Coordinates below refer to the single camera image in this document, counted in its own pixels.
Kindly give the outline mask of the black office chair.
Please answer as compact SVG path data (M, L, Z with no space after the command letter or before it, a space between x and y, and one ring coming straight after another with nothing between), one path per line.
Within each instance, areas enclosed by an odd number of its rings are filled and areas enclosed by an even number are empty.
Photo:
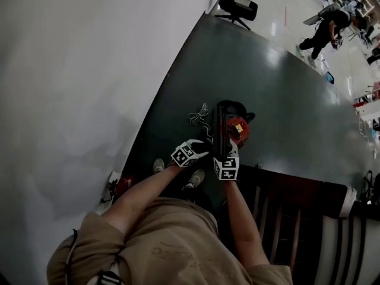
M218 6L224 14L216 14L215 17L237 22L242 27L251 29L242 21L254 21L257 16L258 4L251 0L219 0Z

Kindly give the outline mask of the person's right shoe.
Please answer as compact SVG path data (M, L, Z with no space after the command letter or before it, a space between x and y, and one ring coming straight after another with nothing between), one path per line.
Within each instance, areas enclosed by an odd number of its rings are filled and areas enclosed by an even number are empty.
M182 187L182 190L198 187L205 178L205 172L202 169L195 171L188 182Z

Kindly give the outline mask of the red vacuum cleaner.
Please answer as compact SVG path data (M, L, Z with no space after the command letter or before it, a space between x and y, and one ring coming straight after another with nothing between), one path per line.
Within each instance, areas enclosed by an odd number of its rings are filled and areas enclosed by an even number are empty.
M249 123L255 118L253 112L247 112L245 106L236 101L223 100L226 107L226 125L229 140L235 142L238 149L242 148L248 140Z

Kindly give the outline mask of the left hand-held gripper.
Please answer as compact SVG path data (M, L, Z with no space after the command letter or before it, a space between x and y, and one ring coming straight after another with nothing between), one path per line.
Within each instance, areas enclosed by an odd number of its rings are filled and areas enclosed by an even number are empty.
M189 167L209 153L210 143L208 141L190 139L177 146L170 156L179 167Z

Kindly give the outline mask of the person's left forearm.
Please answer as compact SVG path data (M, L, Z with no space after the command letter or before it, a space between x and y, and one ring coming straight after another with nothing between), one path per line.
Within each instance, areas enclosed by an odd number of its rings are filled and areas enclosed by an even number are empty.
M119 197L102 215L102 219L109 225L109 230L104 233L104 240L112 241L119 236L122 239L126 238L144 210L181 171L183 171L181 167L170 165L134 185Z

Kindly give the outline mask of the grey stair steps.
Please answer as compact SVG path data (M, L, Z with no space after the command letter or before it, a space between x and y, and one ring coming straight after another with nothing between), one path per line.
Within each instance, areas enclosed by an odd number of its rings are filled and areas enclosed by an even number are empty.
M314 285L380 283L380 205L356 200L348 187L339 218L322 216Z

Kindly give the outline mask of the person's black trousers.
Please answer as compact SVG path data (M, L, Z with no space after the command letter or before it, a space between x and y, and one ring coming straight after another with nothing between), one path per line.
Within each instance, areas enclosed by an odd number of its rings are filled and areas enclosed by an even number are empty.
M210 200L210 197L201 188L184 188L180 190L165 189L160 196L189 201L208 211L217 219L217 212Z

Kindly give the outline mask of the person's right forearm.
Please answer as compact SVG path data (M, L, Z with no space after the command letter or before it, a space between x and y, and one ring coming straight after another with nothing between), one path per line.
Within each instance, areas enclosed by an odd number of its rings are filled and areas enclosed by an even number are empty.
M268 265L257 224L236 181L226 180L223 186L237 258L245 269Z

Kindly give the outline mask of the black tripod stand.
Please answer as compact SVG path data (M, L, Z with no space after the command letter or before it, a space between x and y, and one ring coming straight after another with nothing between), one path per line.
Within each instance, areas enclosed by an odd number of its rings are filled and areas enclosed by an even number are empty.
M380 205L380 173L374 176L369 170L363 180L362 201L370 205Z

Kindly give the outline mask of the small red device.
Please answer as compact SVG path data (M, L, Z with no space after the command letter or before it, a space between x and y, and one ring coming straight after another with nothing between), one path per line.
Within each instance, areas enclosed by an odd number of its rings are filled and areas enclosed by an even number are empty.
M115 185L114 195L120 196L125 193L134 183L134 178L131 175L121 176Z

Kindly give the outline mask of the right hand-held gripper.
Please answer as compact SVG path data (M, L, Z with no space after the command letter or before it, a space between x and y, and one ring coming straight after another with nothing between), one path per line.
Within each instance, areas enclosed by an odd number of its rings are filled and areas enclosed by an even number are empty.
M221 181L233 181L237 179L239 170L238 147L235 142L230 142L229 157L225 161L213 158L214 171Z

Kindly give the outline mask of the person's tan shirt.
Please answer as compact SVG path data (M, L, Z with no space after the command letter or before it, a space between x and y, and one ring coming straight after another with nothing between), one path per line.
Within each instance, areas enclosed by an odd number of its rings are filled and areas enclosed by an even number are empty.
M293 285L287 266L245 269L220 241L215 218L181 199L157 199L124 239L104 240L108 230L101 216L88 213L52 255L49 285L65 285L67 261L72 285L86 285L114 264L125 285Z

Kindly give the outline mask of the dark wooden stair railing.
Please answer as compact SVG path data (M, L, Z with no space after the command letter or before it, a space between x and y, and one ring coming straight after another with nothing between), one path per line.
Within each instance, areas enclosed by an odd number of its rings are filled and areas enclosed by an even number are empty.
M251 166L240 167L238 179L270 263L289 266L294 285L314 285L323 181Z

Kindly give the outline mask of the white power strip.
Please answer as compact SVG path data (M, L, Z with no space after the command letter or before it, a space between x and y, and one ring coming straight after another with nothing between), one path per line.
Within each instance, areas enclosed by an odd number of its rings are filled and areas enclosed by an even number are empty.
M107 182L107 187L109 188L110 191L114 190L114 188L117 185L117 183L119 182L120 178L121 178L121 174L116 172L116 171L113 171L110 174L108 182Z

